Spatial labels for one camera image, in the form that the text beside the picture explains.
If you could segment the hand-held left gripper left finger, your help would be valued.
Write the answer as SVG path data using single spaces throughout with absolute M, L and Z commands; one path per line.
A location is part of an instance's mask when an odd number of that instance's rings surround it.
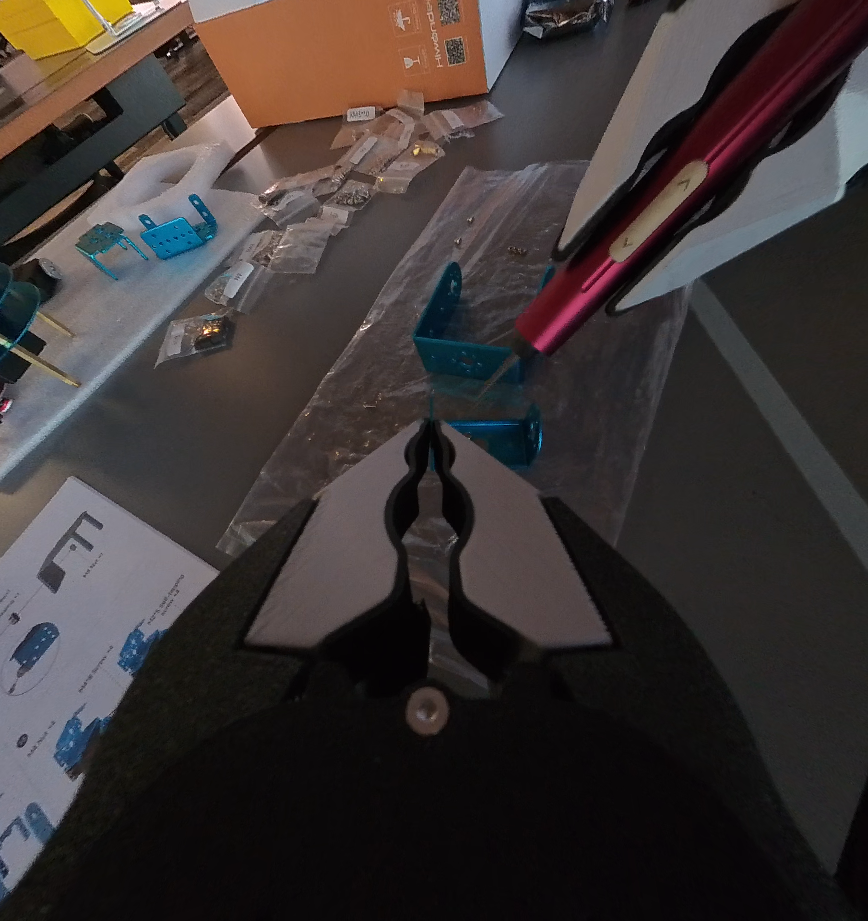
M 418 420 L 311 501 L 243 644 L 330 661 L 349 678 L 424 678 L 433 623 L 412 600 L 405 533 L 433 421 Z

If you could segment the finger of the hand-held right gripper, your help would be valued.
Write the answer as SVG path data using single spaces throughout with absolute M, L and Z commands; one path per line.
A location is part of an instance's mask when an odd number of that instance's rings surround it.
M 669 293 L 841 201 L 868 163 L 868 48 L 855 61 L 830 110 L 799 143 L 767 156 L 739 201 L 707 216 L 651 267 L 610 313 Z
M 575 256 L 578 237 L 616 192 L 626 192 L 651 161 L 651 139 L 701 102 L 717 66 L 751 28 L 794 2 L 680 2 L 667 11 L 612 113 L 556 244 L 556 261 Z

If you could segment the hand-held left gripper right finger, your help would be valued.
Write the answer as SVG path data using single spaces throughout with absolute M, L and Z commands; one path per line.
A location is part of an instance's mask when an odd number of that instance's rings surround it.
M 462 656 L 610 649 L 606 625 L 535 488 L 434 421 L 450 554 L 450 635 Z

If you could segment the blue metal U bracket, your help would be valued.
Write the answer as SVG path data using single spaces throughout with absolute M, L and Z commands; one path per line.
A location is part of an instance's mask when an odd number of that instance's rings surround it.
M 450 261 L 412 331 L 416 349 L 430 373 L 484 383 L 515 359 L 500 383 L 524 383 L 529 371 L 542 373 L 556 359 L 515 355 L 516 307 L 506 293 L 464 289 L 464 267 Z
M 539 403 L 430 397 L 422 420 L 454 427 L 462 436 L 512 469 L 531 468 L 542 448 L 542 413 Z

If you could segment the red electric screwdriver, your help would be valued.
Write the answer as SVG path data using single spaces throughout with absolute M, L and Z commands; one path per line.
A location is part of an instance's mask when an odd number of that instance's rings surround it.
M 830 110 L 868 48 L 868 0 L 804 0 L 746 31 L 701 102 L 651 139 L 651 161 L 592 220 L 575 256 L 515 322 L 515 355 L 556 355 L 617 303 L 677 242 L 732 208 L 767 156 Z

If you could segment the dark foil bag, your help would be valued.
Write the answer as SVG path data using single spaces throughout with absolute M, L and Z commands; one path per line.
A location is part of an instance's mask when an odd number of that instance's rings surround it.
M 524 7 L 522 31 L 539 40 L 592 31 L 612 7 L 612 0 L 533 0 Z

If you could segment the clear plastic sheet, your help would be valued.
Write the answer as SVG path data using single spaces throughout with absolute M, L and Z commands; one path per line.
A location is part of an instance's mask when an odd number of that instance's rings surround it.
M 539 291 L 551 249 L 587 161 L 518 172 L 465 166 L 430 225 L 384 285 L 364 322 L 278 444 L 218 548 L 233 556 L 261 537 L 295 501 L 342 475 L 428 414 L 430 397 L 478 397 L 484 383 L 430 373 L 412 343 L 418 319 L 450 261 L 464 289 L 506 293 L 518 312 Z M 525 257 L 506 252 L 529 249 Z M 626 316 L 593 316 L 522 385 L 500 383 L 488 403 L 539 403 L 542 448 L 524 478 L 560 496 L 616 545 L 635 492 L 689 287 Z

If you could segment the white instruction manual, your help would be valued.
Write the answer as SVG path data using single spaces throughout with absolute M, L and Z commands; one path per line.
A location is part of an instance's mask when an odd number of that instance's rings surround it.
M 0 903 L 134 678 L 218 568 L 77 478 L 0 556 Z

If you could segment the grey foam mat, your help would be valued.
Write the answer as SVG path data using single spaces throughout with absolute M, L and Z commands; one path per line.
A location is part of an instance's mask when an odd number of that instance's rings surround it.
M 67 340 L 42 328 L 40 336 L 48 333 L 44 356 L 77 378 L 79 387 L 40 368 L 26 371 L 12 385 L 12 410 L 0 425 L 0 479 L 89 400 L 211 280 L 263 216 L 257 192 L 214 187 L 204 196 L 204 203 L 219 225 L 213 242 L 172 261 L 160 261 L 130 232 L 128 237 L 151 261 L 123 249 L 110 252 L 107 263 L 118 280 L 107 278 L 77 252 L 76 242 L 87 228 L 84 220 L 71 222 L 37 251 L 40 257 L 48 257 L 64 272 L 48 313 L 76 333 Z

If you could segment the pile of small screw bags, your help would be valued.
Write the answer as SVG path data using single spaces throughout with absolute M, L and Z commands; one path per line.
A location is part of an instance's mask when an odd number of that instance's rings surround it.
M 311 274 L 334 237 L 345 232 L 376 196 L 404 196 L 440 158 L 446 145 L 504 113 L 489 102 L 428 110 L 424 96 L 404 88 L 394 109 L 345 110 L 334 150 L 341 156 L 311 172 L 272 181 L 253 203 L 266 228 L 233 249 L 207 299 L 243 313 L 257 285 L 276 274 Z

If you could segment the orange cardboard box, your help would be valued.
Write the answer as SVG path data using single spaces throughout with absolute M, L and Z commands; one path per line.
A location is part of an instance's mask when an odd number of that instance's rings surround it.
M 190 0 L 198 39 L 251 128 L 488 93 L 522 0 Z

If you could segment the black servo motor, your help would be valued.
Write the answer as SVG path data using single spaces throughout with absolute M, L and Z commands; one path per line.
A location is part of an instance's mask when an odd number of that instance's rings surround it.
M 12 267 L 17 281 L 29 281 L 37 287 L 40 299 L 48 301 L 55 296 L 64 281 L 64 272 L 48 257 L 32 257 Z

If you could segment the blue acrylic disc stack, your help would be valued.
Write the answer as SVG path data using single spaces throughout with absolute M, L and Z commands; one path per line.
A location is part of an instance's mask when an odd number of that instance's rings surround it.
M 47 340 L 29 331 L 40 303 L 40 289 L 29 281 L 14 281 L 12 271 L 0 263 L 0 340 L 7 340 L 32 355 L 42 355 Z M 0 380 L 17 383 L 26 368 L 29 361 L 0 343 Z

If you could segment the white foam packing piece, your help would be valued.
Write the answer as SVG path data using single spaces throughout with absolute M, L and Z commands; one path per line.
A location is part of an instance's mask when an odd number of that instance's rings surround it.
M 190 145 L 140 158 L 114 190 L 87 211 L 84 225 L 118 225 L 128 237 L 140 237 L 151 216 L 166 225 L 177 216 L 196 216 L 190 196 L 211 196 L 214 181 L 233 158 L 228 143 Z

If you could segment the wooden side table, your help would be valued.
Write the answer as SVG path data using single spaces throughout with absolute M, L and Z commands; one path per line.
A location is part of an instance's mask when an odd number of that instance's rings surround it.
M 155 54 L 190 26 L 188 2 L 163 2 L 99 54 L 19 55 L 0 68 L 0 166 L 84 102 L 94 98 L 104 110 L 89 137 L 0 196 L 0 245 L 114 166 L 148 133 L 163 128 L 172 139 L 187 133 L 187 98 Z

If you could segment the blue perforated metal bracket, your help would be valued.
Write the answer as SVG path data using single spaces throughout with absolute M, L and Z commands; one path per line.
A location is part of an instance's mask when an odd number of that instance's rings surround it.
M 207 209 L 207 205 L 204 203 L 204 197 L 194 192 L 188 196 L 188 203 L 200 214 L 198 225 L 190 225 L 187 216 L 155 225 L 151 214 L 140 214 L 140 225 L 143 225 L 140 239 L 148 249 L 152 249 L 152 252 L 160 261 L 169 261 L 188 251 L 196 251 L 218 237 L 219 225 L 214 214 Z

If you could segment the small teal metal bracket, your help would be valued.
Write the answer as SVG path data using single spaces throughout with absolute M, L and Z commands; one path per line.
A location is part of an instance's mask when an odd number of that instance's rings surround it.
M 114 222 L 94 225 L 76 242 L 76 251 L 111 280 L 118 280 L 118 274 L 107 267 L 102 256 L 117 249 L 136 251 L 143 261 L 148 261 L 146 251 L 123 232 L 123 227 Z

